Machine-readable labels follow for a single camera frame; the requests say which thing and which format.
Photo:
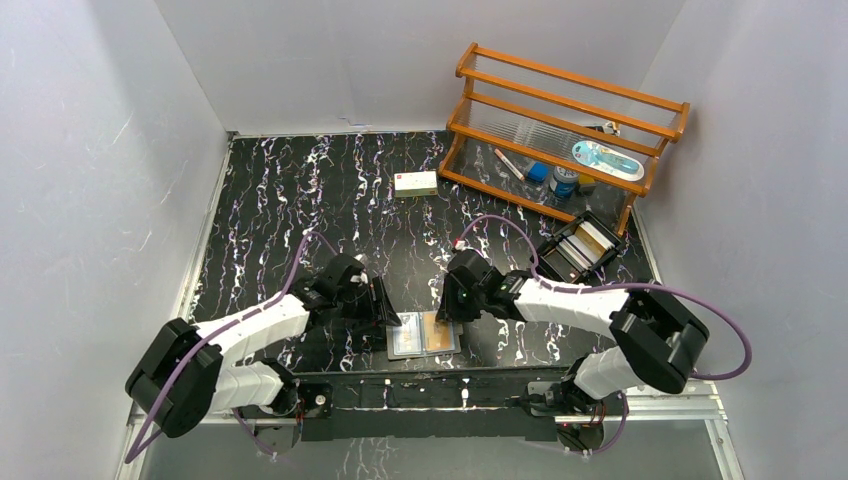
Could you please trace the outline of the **gold VIP credit card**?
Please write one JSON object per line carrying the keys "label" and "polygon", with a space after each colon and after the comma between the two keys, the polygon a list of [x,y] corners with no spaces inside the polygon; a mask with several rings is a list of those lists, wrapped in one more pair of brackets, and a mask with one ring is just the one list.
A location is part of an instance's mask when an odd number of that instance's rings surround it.
{"label": "gold VIP credit card", "polygon": [[458,346],[455,324],[439,320],[436,312],[422,314],[423,349],[426,353],[453,351]]}

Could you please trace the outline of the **grey card holder wallet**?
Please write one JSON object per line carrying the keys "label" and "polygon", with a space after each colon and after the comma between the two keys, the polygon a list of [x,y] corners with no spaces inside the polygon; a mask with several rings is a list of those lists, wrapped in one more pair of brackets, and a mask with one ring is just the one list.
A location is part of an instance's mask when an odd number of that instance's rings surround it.
{"label": "grey card holder wallet", "polygon": [[387,326],[387,354],[390,360],[423,358],[461,351],[463,327],[438,320],[436,311],[402,312],[400,326]]}

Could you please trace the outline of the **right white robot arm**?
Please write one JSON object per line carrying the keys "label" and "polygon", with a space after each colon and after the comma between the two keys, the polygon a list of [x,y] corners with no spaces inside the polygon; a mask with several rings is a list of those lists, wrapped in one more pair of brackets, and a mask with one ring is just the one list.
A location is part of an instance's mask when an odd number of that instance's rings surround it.
{"label": "right white robot arm", "polygon": [[680,394],[709,338],[706,326],[656,283],[595,292],[529,270],[502,273],[478,252],[459,251],[449,262],[436,317],[472,322],[483,313],[574,327],[615,344],[576,360],[561,381],[531,382],[509,400],[534,416],[587,414],[634,387]]}

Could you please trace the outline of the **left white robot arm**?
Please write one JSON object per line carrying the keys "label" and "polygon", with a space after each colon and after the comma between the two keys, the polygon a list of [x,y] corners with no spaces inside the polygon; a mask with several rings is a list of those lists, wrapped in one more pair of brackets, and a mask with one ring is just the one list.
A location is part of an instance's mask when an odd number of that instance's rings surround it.
{"label": "left white robot arm", "polygon": [[348,254],[235,314],[197,325],[168,321],[130,373],[125,391],[169,438],[188,433],[209,413],[256,406],[288,416],[304,406],[297,377],[273,361],[247,359],[334,321],[350,327],[402,323],[382,278],[369,276]]}

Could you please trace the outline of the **white VIP credit card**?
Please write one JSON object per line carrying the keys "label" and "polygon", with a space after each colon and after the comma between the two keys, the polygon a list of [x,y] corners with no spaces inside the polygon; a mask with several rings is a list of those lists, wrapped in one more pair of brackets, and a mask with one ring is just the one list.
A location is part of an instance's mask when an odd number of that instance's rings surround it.
{"label": "white VIP credit card", "polygon": [[418,329],[392,327],[390,340],[395,356],[415,356],[423,352],[421,334]]}

